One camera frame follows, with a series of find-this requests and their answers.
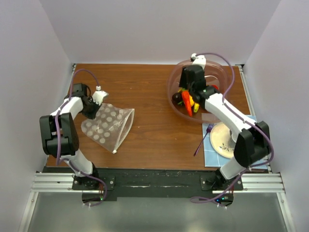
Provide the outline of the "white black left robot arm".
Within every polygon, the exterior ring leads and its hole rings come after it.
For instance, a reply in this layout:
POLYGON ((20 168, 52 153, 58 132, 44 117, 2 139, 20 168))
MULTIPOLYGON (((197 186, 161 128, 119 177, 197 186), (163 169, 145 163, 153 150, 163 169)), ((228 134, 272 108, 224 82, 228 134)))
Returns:
POLYGON ((79 83, 73 85, 72 93, 55 112, 39 120, 45 154, 56 158, 56 165, 65 162, 74 171, 74 183, 87 189, 99 188, 100 178, 95 165, 79 149, 74 119, 79 113, 94 119, 99 108, 89 86, 79 83))

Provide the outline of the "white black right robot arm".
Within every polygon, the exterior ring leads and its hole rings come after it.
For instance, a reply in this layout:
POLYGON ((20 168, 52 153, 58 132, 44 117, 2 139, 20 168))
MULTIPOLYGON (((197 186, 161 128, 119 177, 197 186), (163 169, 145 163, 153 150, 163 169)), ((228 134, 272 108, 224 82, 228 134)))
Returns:
POLYGON ((230 129, 236 143, 233 158, 211 178, 214 187, 227 189, 232 185, 233 178, 255 166, 255 162, 274 154, 268 124, 248 118, 230 104, 224 94, 207 85, 201 66, 183 67, 179 86, 188 90, 196 103, 221 120, 230 129))

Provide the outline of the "yellow fake banana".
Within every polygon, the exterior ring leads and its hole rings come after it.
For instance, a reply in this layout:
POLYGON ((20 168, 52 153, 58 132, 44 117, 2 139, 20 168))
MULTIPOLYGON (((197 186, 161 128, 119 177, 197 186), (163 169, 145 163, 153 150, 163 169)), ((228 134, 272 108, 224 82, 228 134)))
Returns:
POLYGON ((192 98, 191 95, 189 96, 189 100, 190 100, 190 105, 191 105, 191 107, 192 107, 192 109, 193 109, 193 112, 194 112, 194 113, 197 113, 198 110, 199 110, 199 104, 196 103, 196 102, 193 100, 193 98, 192 98))

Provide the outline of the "clear zip top bag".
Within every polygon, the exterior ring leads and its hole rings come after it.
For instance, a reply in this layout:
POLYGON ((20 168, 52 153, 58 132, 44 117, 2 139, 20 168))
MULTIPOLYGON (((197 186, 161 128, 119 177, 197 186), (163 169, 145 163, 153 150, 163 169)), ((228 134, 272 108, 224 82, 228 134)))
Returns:
POLYGON ((115 154, 133 124, 135 109, 118 108, 103 103, 94 119, 81 124, 82 132, 109 152, 115 154))

